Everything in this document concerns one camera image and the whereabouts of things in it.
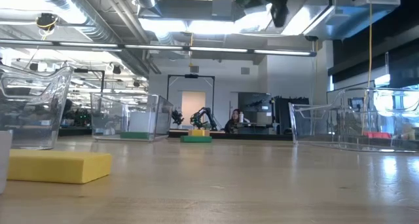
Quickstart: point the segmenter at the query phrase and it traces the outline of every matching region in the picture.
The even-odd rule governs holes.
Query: plastic container
[[[419,151],[419,91],[353,88],[329,105],[289,104],[295,144],[375,152]]]
[[[154,141],[169,135],[173,105],[151,94],[92,93],[96,140]]]
[[[12,145],[12,134],[0,132],[0,195],[6,187],[7,168],[9,167],[9,151]]]
[[[0,130],[17,149],[52,149],[56,143],[73,70],[38,75],[0,65]]]

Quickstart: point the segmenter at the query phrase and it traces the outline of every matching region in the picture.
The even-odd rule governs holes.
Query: green block
[[[121,132],[121,139],[149,139],[148,132]]]
[[[183,143],[211,143],[211,136],[181,136]]]

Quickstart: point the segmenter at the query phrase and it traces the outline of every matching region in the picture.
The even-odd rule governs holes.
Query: yellow block
[[[188,131],[188,136],[210,136],[209,130],[194,129]]]
[[[111,163],[106,153],[12,149],[7,179],[84,184],[109,175]]]

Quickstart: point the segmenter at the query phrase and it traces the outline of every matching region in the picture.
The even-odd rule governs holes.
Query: table surface
[[[8,181],[0,223],[419,223],[419,157],[281,141],[60,139],[113,155],[85,185]]]

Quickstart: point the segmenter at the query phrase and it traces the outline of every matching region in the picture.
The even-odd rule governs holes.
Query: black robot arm
[[[213,115],[211,114],[211,109],[208,107],[201,108],[198,112],[194,113],[191,117],[191,124],[196,126],[198,129],[204,127],[207,122],[201,122],[202,116],[206,114],[211,124],[211,131],[217,131],[217,124],[214,121]]]

